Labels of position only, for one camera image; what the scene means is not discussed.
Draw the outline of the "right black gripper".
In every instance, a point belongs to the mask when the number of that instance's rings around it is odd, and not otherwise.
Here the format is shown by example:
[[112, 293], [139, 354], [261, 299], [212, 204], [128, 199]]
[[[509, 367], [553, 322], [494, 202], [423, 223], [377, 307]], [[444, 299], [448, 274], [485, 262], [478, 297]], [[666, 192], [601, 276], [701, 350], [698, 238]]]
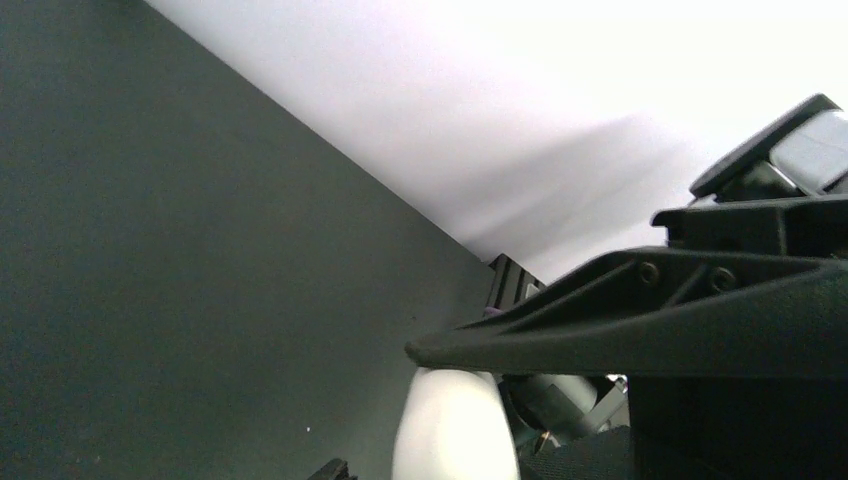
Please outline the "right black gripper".
[[847, 204], [666, 211], [673, 248], [598, 257], [408, 343], [428, 368], [629, 376], [640, 438], [734, 479], [847, 475]]

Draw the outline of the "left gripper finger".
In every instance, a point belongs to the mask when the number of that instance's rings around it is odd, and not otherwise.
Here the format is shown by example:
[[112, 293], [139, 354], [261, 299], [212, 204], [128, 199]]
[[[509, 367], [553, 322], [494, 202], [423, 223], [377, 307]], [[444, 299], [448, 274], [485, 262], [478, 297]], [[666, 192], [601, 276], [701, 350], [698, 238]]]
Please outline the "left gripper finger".
[[358, 476], [351, 473], [347, 461], [334, 458], [310, 475], [307, 480], [358, 480]]

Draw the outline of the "white charging case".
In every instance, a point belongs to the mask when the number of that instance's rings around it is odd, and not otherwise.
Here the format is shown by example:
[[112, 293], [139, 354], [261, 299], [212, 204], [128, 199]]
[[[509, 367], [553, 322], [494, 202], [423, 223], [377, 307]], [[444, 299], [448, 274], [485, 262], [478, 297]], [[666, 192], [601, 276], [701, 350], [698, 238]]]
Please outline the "white charging case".
[[394, 443], [391, 477], [520, 477], [513, 436], [492, 374], [417, 369]]

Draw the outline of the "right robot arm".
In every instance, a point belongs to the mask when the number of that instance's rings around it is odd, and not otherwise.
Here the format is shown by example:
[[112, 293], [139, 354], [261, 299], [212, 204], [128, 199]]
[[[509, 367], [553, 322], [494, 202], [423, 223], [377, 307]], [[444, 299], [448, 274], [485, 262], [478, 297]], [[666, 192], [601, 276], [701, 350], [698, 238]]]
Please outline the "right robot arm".
[[665, 246], [604, 254], [408, 356], [500, 375], [533, 477], [845, 478], [846, 196], [652, 223]]

